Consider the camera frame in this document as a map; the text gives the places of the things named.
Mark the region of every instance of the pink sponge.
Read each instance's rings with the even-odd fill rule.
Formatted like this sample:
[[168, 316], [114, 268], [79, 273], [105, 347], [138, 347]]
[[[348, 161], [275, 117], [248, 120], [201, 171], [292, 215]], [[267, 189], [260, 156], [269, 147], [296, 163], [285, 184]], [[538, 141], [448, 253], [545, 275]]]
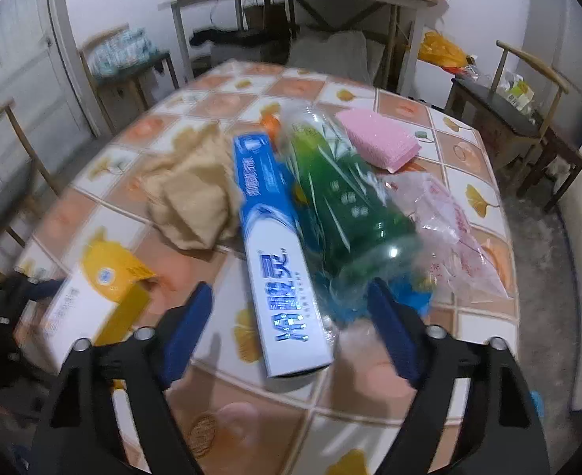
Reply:
[[402, 168], [421, 149], [418, 139], [404, 130], [397, 120], [372, 110], [342, 110], [337, 112], [337, 119], [348, 130], [350, 142], [363, 159], [390, 173]]

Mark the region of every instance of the yellow and white box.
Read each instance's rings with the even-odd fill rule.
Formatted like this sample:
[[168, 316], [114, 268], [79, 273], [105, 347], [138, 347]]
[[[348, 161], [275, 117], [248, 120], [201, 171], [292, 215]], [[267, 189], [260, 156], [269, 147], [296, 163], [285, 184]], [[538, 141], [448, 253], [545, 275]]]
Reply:
[[154, 276], [118, 242], [94, 238], [41, 324], [54, 366], [62, 366], [79, 338], [96, 346], [124, 339], [150, 301], [146, 283]]

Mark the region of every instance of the screw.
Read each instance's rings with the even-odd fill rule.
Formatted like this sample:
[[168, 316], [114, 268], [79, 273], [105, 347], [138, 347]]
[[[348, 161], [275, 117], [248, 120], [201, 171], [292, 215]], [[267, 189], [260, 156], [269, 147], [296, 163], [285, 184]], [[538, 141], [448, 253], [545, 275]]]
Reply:
[[147, 341], [155, 335], [155, 330], [152, 327], [142, 327], [135, 331], [135, 339], [139, 341]]
[[497, 336], [493, 336], [491, 339], [489, 339], [488, 343], [496, 350], [502, 351], [508, 348], [507, 342]]
[[440, 325], [430, 325], [427, 327], [427, 335], [434, 339], [444, 339], [447, 337], [447, 331]]
[[73, 345], [73, 349], [74, 349], [76, 352], [83, 352], [84, 350], [88, 350], [88, 349], [89, 349], [89, 347], [90, 347], [90, 345], [91, 345], [91, 340], [90, 340], [90, 339], [87, 339], [87, 338], [81, 338], [81, 339], [78, 339], [78, 340], [77, 340], [77, 341], [74, 343], [74, 345]]

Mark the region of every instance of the blue gripper pad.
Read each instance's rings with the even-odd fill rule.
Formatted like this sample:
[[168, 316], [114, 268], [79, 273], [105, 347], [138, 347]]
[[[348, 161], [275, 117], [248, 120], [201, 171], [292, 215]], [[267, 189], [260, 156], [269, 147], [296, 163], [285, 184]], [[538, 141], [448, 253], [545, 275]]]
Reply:
[[389, 290], [373, 281], [368, 285], [368, 311], [375, 328], [379, 331], [399, 377], [415, 386], [421, 377], [416, 345], [412, 341], [394, 306], [400, 305]]
[[160, 375], [164, 387], [182, 377], [203, 328], [212, 313], [212, 288], [200, 282], [184, 304], [186, 312], [176, 325], [163, 348], [163, 370]]

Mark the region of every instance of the orange plastic bag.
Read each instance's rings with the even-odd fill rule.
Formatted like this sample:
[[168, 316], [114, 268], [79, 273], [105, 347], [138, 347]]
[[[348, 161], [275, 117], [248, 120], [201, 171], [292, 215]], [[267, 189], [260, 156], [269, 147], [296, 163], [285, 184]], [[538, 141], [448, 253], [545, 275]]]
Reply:
[[435, 30], [425, 34], [418, 58], [441, 68], [464, 68], [468, 64], [463, 50]]

